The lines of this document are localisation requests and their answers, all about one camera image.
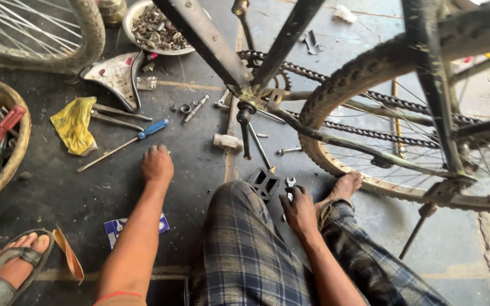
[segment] bicycle tire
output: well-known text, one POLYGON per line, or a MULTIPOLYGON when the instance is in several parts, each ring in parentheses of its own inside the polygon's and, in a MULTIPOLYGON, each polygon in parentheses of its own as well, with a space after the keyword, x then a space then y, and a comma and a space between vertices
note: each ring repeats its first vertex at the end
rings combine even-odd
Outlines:
POLYGON ((13 52, 0 45, 0 65, 48 73, 78 74, 98 59, 105 47, 105 26, 94 0, 68 0, 81 27, 81 45, 72 54, 60 58, 39 59, 32 54, 13 52))
MULTIPOLYGON (((446 60, 476 55, 490 50, 490 3, 474 11, 462 11, 439 23, 442 55, 446 60)), ((306 101, 300 120, 305 125, 319 129, 324 118, 338 105, 352 96, 390 80, 395 76, 410 73, 413 59, 403 34, 366 51, 346 63, 325 80, 306 101)), ((298 135, 304 152, 323 170, 340 177, 350 170, 341 167, 337 159, 329 160, 326 148, 316 140, 298 135)), ((385 181, 365 177, 364 189, 392 198, 423 203, 425 190, 402 187, 385 181)), ((456 195, 451 203, 439 204, 453 209, 490 212, 490 198, 456 195)))

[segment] red-handled screwdriver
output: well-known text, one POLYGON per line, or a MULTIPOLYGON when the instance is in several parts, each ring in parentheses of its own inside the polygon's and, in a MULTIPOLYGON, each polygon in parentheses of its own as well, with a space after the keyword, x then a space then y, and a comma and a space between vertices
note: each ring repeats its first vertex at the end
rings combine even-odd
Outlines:
POLYGON ((22 119, 24 114, 26 113, 26 109, 15 105, 10 112, 1 120, 0 123, 0 142, 3 140, 3 137, 10 129, 14 128, 14 126, 22 119))

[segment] bare foot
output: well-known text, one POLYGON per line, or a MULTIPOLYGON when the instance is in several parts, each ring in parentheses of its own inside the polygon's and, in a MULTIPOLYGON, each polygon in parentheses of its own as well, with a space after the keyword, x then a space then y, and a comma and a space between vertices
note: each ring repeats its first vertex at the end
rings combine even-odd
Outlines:
MULTIPOLYGON (((37 237, 36 233, 30 233, 27 236, 20 237, 15 242, 9 243, 3 248, 3 250, 12 247, 31 247, 33 250, 36 250, 39 253, 44 253, 48 248, 49 243, 50 238, 47 235, 37 237)), ((33 270, 32 264, 17 257, 9 260, 3 267, 0 268, 0 277, 7 282, 10 282, 15 289, 18 289, 26 278, 28 278, 31 270, 33 270)))
POLYGON ((315 209, 320 210, 323 205, 333 199, 349 199, 355 191, 362 187, 362 177, 360 173, 352 171, 339 178, 332 189, 332 192, 323 201, 315 203, 315 209))

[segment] yellow rag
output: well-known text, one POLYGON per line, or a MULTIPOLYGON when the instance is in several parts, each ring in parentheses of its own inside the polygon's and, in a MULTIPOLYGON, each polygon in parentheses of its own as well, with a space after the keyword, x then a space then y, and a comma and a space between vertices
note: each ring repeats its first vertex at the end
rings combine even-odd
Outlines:
POLYGON ((95 102, 96 97, 78 97, 50 117, 58 135, 71 154, 87 156, 98 148, 96 140, 88 132, 90 111, 95 102))

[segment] left hand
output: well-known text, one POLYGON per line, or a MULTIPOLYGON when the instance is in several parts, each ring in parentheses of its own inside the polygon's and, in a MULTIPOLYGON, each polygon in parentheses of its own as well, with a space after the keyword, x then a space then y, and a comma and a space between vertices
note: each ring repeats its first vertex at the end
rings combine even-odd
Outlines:
POLYGON ((286 195, 279 195, 286 221, 294 230, 298 238, 307 239, 310 235, 318 233, 317 214, 313 197, 302 186, 287 187, 285 191, 292 193, 292 202, 286 195))

